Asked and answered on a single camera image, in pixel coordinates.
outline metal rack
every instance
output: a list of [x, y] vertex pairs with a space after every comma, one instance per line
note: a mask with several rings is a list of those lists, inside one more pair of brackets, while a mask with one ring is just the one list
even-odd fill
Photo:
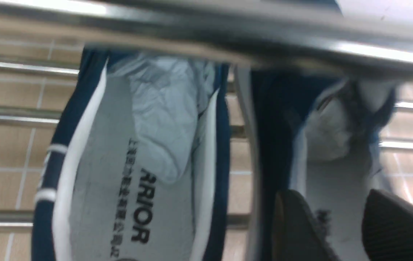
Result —
[[[192, 0], [131, 1], [125, 6], [79, 0], [28, 5], [0, 0], [0, 30], [244, 66], [413, 80], [413, 28], [360, 22], [290, 4], [244, 3], [237, 8], [226, 2]], [[67, 79], [79, 73], [77, 65], [1, 56], [0, 71]], [[413, 101], [400, 101], [396, 108], [413, 113]], [[60, 115], [60, 111], [0, 107], [0, 124], [54, 128]], [[234, 138], [245, 137], [243, 126], [233, 130]], [[384, 139], [379, 145], [383, 150], [413, 151], [413, 139]], [[229, 215], [228, 228], [246, 229], [249, 219]], [[0, 212], [0, 231], [27, 232], [31, 226], [31, 212]]]

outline navy blue sneaker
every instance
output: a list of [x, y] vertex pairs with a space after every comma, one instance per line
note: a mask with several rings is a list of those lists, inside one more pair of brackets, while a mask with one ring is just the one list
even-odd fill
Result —
[[[33, 261], [221, 260], [229, 182], [228, 67], [212, 68], [198, 76], [196, 70], [205, 68], [190, 59], [84, 50], [76, 90], [51, 141], [36, 195]], [[183, 70], [188, 84], [210, 81], [208, 99], [188, 103], [176, 100], [177, 94], [163, 99], [165, 86], [186, 83], [175, 69]], [[133, 88], [147, 83], [150, 87]], [[147, 90], [153, 92], [141, 95]], [[171, 129], [154, 124], [164, 120], [160, 115], [170, 119], [170, 109], [141, 117], [154, 106], [134, 106], [139, 97], [191, 106], [193, 121], [168, 122]], [[202, 103], [205, 109], [197, 113]], [[182, 128], [192, 122], [193, 129]], [[175, 127], [175, 136], [166, 134]], [[185, 150], [181, 141], [187, 136]], [[172, 147], [147, 147], [167, 143]], [[166, 153], [181, 150], [186, 158]], [[160, 165], [165, 155], [174, 164]]]

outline white trim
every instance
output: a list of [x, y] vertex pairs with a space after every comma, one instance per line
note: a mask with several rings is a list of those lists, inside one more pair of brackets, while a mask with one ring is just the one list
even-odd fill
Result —
[[211, 220], [213, 216], [214, 192], [216, 186], [216, 103], [218, 99], [217, 90], [210, 99], [206, 110], [205, 124], [205, 158], [202, 169], [203, 182], [199, 216], [195, 225], [195, 238], [193, 239], [190, 261], [201, 261], [207, 249], [210, 238]]
[[56, 199], [57, 190], [54, 190], [53, 188], [43, 188], [36, 193], [36, 196], [34, 196], [34, 203], [37, 204], [41, 200], [55, 202]]
[[66, 147], [63, 144], [50, 144], [50, 146], [47, 148], [47, 151], [66, 154], [66, 152], [68, 151], [68, 147]]
[[70, 241], [69, 216], [73, 195], [76, 172], [79, 160], [91, 132], [92, 123], [99, 109], [100, 102], [105, 93], [107, 84], [107, 63], [100, 74], [100, 81], [92, 94], [86, 109], [78, 122], [76, 130], [64, 157], [60, 179], [57, 188], [57, 199], [52, 216], [52, 233], [54, 237], [54, 249], [56, 261], [72, 261], [72, 249]]
[[251, 171], [249, 170], [231, 170], [229, 172], [230, 175], [251, 175]]

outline tiled floor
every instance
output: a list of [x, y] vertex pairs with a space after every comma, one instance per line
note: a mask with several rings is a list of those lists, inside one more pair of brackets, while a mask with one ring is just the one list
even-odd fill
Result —
[[[346, 15], [367, 13], [375, 19], [413, 21], [413, 0], [342, 0]], [[0, 33], [0, 54], [78, 63], [82, 45], [74, 40], [53, 40], [38, 36]], [[0, 105], [58, 109], [64, 108], [75, 82], [0, 73]], [[413, 83], [401, 91], [413, 99]], [[243, 124], [237, 100], [228, 98], [231, 124]], [[43, 158], [52, 130], [0, 126], [0, 210], [32, 210]], [[413, 138], [413, 114], [397, 113], [382, 132], [383, 137]], [[413, 154], [383, 153], [385, 167], [399, 195], [413, 203]], [[251, 176], [248, 144], [231, 145], [231, 189], [229, 212], [250, 212]], [[228, 232], [224, 260], [242, 260], [245, 232]], [[0, 234], [0, 261], [29, 260], [29, 235]]]

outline shoe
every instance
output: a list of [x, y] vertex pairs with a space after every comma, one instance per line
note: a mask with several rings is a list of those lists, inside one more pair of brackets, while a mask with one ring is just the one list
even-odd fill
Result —
[[[33, 261], [221, 260], [229, 185], [228, 67], [213, 66], [214, 74], [203, 78], [193, 72], [204, 68], [191, 59], [141, 57], [84, 50], [36, 195]], [[122, 61], [130, 62], [116, 70]], [[212, 93], [199, 115], [193, 111], [200, 100], [164, 99], [166, 84], [192, 91], [189, 84], [212, 75]], [[133, 88], [150, 83], [151, 89]], [[171, 107], [147, 113], [160, 105], [147, 109], [139, 99], [190, 106], [193, 111], [181, 113], [193, 121], [161, 123], [166, 119], [160, 115], [178, 114], [169, 115]]]
[[272, 261], [340, 261], [326, 241], [324, 226], [295, 190], [276, 195], [272, 244]]
[[371, 190], [362, 233], [371, 261], [413, 261], [413, 205], [400, 197]]
[[[236, 69], [235, 79], [254, 163], [248, 260], [271, 259], [272, 203], [278, 191], [287, 189], [301, 193], [314, 215], [330, 220], [326, 240], [340, 259], [368, 260], [362, 245], [362, 215], [370, 189], [391, 187], [382, 175], [377, 131], [392, 112], [394, 88], [385, 104], [370, 113], [363, 110], [364, 103], [352, 103], [361, 101], [359, 95], [349, 95], [357, 87], [342, 79], [243, 68]], [[341, 106], [354, 108], [362, 116], [356, 119], [365, 121], [356, 128], [356, 139], [348, 140], [346, 155], [313, 161], [307, 158], [314, 147], [309, 142], [317, 139], [307, 139], [306, 128], [314, 111], [331, 108], [322, 106], [330, 96], [340, 99]]]

